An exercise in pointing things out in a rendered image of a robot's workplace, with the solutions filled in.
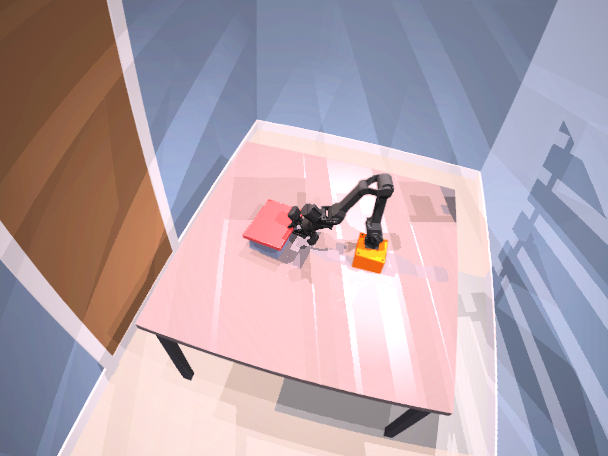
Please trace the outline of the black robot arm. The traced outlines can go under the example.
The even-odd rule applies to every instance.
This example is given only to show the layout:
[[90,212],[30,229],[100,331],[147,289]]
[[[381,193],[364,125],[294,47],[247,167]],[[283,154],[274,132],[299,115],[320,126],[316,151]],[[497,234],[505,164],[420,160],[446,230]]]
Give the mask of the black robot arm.
[[[377,182],[377,189],[369,188],[370,185]],[[312,222],[316,230],[329,228],[332,230],[334,225],[339,225],[343,222],[347,212],[362,198],[364,195],[375,195],[376,200],[372,215],[366,217],[365,230],[366,235],[363,243],[365,249],[379,251],[379,245],[384,242],[382,230],[382,217],[389,199],[394,192],[394,184],[392,175],[389,173],[375,174],[368,179],[360,180],[358,184],[338,203],[333,205],[321,206],[319,209],[315,204],[305,204],[301,209],[301,215]],[[328,211],[328,216],[326,215]]]

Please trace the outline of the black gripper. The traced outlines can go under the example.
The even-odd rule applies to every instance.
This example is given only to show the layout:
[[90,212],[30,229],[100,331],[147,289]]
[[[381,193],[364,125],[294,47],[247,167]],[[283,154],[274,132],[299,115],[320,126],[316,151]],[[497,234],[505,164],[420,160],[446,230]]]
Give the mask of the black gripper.
[[317,240],[319,239],[319,236],[316,233],[316,229],[313,227],[312,222],[310,222],[306,218],[303,219],[302,217],[300,217],[300,215],[300,209],[297,206],[293,206],[287,214],[292,223],[289,224],[287,227],[296,228],[297,225],[300,225],[301,229],[293,230],[292,233],[302,237],[303,239],[309,236],[310,239],[307,240],[307,243],[310,246],[313,246],[316,244]]

